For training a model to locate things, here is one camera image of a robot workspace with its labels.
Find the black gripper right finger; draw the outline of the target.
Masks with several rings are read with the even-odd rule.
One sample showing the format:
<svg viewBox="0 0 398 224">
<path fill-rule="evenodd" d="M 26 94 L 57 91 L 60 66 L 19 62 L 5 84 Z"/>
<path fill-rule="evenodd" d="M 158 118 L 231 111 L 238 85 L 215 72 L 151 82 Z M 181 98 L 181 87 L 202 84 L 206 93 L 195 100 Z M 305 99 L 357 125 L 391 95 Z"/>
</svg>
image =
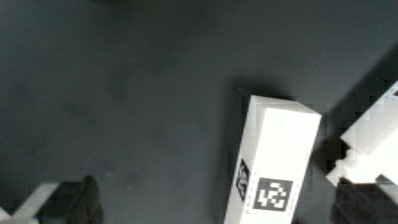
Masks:
<svg viewBox="0 0 398 224">
<path fill-rule="evenodd" d="M 330 224 L 398 224 L 398 185 L 339 179 Z"/>
</svg>

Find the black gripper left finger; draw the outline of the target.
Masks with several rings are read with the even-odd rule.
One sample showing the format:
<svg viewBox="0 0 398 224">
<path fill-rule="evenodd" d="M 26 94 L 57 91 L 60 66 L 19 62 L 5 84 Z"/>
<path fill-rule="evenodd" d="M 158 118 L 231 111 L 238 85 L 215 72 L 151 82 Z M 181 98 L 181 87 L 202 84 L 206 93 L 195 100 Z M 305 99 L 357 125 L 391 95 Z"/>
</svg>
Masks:
<svg viewBox="0 0 398 224">
<path fill-rule="evenodd" d="M 80 181 L 42 183 L 14 213 L 0 207 L 0 224 L 103 224 L 99 185 Z"/>
</svg>

